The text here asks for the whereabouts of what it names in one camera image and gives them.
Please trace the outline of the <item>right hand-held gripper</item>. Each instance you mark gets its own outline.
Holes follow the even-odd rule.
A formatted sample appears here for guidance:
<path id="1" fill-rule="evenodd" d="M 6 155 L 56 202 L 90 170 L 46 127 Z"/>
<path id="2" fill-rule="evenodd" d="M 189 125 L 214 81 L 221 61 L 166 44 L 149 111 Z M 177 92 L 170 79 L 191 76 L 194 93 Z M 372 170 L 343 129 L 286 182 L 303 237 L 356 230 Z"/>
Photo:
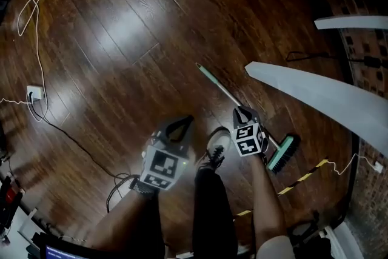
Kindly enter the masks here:
<path id="1" fill-rule="evenodd" d="M 234 108 L 232 112 L 233 131 L 232 139 L 241 157 L 259 156 L 264 164 L 267 164 L 265 155 L 269 142 L 268 137 L 260 125 L 258 112 L 251 107 L 241 106 Z"/>

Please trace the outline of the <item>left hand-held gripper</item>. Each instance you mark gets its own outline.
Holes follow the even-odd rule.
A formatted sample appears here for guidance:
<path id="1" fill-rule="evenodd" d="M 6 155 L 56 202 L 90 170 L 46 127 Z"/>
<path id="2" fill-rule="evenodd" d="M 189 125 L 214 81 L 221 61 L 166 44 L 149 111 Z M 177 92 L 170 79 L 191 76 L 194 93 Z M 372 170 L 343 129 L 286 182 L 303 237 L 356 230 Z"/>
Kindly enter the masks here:
<path id="1" fill-rule="evenodd" d="M 193 123 L 192 115 L 180 116 L 168 119 L 152 133 L 143 151 L 141 183 L 159 190 L 176 184 L 190 162 Z"/>

